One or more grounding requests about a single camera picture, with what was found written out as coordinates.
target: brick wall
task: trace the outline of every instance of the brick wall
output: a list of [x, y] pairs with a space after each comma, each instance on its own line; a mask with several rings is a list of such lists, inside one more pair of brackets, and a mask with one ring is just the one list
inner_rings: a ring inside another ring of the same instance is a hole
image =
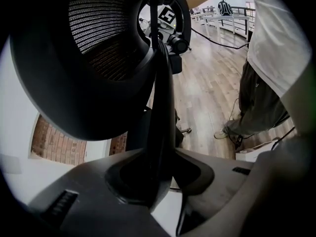
[[110, 155], [115, 155], [125, 152], [126, 149], [127, 132], [115, 137], [111, 140]]
[[84, 161], [85, 145], [86, 141], [69, 138], [39, 116], [31, 147], [35, 154], [77, 166]]

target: person in background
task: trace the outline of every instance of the person in background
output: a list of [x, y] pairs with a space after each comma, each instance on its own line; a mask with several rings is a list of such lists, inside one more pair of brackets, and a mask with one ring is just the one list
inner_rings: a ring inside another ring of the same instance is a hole
[[232, 7], [225, 0], [221, 0], [218, 3], [218, 10], [222, 16], [231, 16], [233, 14]]
[[199, 10], [199, 7], [195, 7], [195, 8], [193, 9], [193, 11], [194, 11], [194, 14], [195, 14], [195, 15], [201, 14], [201, 12], [200, 12], [200, 10]]
[[[189, 7], [194, 7], [207, 0], [187, 1]], [[226, 122], [222, 129], [215, 132], [216, 139], [228, 135], [252, 135], [280, 124], [287, 116], [280, 100], [283, 96], [284, 103], [296, 118], [299, 113], [286, 93], [305, 68], [309, 73], [312, 49], [281, 0], [254, 2], [255, 30], [240, 80], [240, 115], [237, 120]], [[301, 83], [299, 86], [295, 84], [295, 87], [303, 90]], [[296, 120], [301, 129], [308, 129], [307, 121]]]

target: white shirt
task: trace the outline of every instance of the white shirt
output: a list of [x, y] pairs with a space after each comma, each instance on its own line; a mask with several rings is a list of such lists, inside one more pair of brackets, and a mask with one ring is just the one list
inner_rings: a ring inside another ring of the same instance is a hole
[[255, 30], [248, 62], [281, 97], [302, 74], [312, 49], [294, 16], [281, 0], [254, 0]]

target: wooden floor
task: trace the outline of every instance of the wooden floor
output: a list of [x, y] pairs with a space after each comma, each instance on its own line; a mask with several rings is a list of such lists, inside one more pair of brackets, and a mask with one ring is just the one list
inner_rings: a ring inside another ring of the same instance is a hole
[[[205, 34], [204, 26], [192, 22], [192, 27]], [[214, 27], [209, 27], [211, 38], [217, 41]], [[222, 44], [241, 46], [245, 39], [221, 30]], [[192, 51], [182, 55], [183, 71], [173, 76], [175, 107], [181, 120], [178, 127], [190, 127], [185, 134], [182, 148], [197, 153], [221, 158], [235, 159], [235, 149], [229, 138], [216, 140], [214, 132], [220, 130], [229, 119], [234, 101], [238, 98], [242, 66], [247, 56], [247, 47], [239, 50], [215, 45], [192, 32]], [[153, 93], [149, 106], [153, 103]], [[234, 113], [239, 112], [236, 101]], [[288, 119], [282, 125], [254, 135], [243, 141], [243, 148], [252, 148], [263, 142], [282, 137], [293, 127]]]

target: gray pants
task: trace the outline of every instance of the gray pants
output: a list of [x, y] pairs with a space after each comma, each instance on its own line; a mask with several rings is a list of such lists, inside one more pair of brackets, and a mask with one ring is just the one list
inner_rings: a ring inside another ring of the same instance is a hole
[[251, 135], [281, 124], [289, 116], [278, 95], [257, 75], [248, 61], [243, 66], [239, 88], [241, 119], [228, 121], [229, 135]]

